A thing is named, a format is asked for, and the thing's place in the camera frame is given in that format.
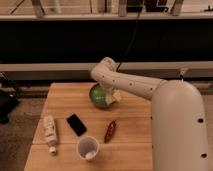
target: bottle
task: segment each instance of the bottle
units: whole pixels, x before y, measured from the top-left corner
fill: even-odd
[[[49,146],[49,152],[56,155],[56,144],[58,142],[56,134],[56,125],[53,116],[44,117],[45,142]]]

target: phone screen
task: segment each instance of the phone screen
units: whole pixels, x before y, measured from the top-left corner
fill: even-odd
[[[73,114],[69,118],[67,118],[67,122],[78,136],[81,136],[87,130],[83,122],[78,118],[76,114]]]

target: black panel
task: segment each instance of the black panel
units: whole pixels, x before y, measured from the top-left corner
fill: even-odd
[[[213,60],[213,20],[0,22],[3,63]]]

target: white paper cup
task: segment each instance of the white paper cup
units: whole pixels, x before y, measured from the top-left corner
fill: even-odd
[[[94,137],[83,137],[77,143],[77,153],[83,160],[93,160],[98,154],[98,151],[99,143]]]

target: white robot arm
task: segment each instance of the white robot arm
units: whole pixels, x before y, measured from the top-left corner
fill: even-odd
[[[151,100],[154,171],[209,171],[205,113],[199,91],[181,80],[116,72],[104,58],[91,77],[106,91],[112,87]]]

